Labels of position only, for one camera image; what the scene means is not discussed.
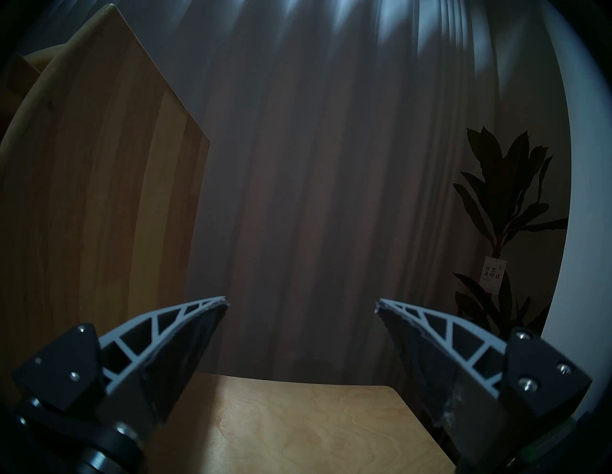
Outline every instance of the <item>wooden panel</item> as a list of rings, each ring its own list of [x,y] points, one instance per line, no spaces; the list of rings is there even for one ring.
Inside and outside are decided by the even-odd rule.
[[[208,140],[115,6],[53,51],[0,143],[0,364],[183,301]]]
[[[389,387],[196,373],[147,443],[149,472],[448,473],[455,466]]]

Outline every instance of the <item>wood grain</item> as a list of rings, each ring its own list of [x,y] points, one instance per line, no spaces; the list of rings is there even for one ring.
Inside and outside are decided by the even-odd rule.
[[[12,370],[72,325],[183,301],[209,145],[115,6],[41,57],[0,143],[8,403]]]
[[[389,387],[196,373],[146,447],[149,472],[452,473]]]

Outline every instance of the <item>screw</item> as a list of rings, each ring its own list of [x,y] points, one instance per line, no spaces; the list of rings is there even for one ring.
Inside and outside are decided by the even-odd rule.
[[[537,382],[529,377],[521,377],[518,379],[518,385],[523,391],[536,391],[538,389]]]
[[[557,370],[565,376],[572,373],[572,368],[563,362],[557,364]]]

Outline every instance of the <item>gray curtain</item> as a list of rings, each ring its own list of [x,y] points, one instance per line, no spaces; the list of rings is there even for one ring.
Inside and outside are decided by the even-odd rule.
[[[52,3],[20,52],[67,41],[104,3]],[[465,128],[493,128],[481,3],[116,3],[211,140],[185,298],[231,308],[201,369],[409,398],[374,302],[454,313],[451,272],[482,265],[452,188],[477,172]]]

